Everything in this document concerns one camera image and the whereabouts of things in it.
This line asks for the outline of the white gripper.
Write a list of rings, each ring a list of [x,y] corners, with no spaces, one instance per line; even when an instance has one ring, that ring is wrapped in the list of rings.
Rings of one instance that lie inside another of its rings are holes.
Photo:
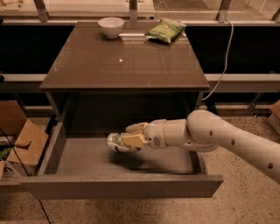
[[[164,133],[165,123],[166,120],[161,119],[152,121],[150,123],[140,122],[132,124],[125,129],[125,131],[129,134],[122,134],[122,141],[126,145],[137,148],[143,148],[147,143],[149,143],[151,148],[166,148],[167,145],[165,142]]]

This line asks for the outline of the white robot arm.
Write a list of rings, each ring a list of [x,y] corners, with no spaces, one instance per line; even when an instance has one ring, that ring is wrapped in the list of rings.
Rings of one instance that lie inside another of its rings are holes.
[[[280,182],[280,144],[238,129],[219,116],[198,109],[186,119],[155,120],[130,125],[121,134],[132,147],[167,148],[177,146],[189,151],[213,151],[220,146],[254,166],[277,183]]]

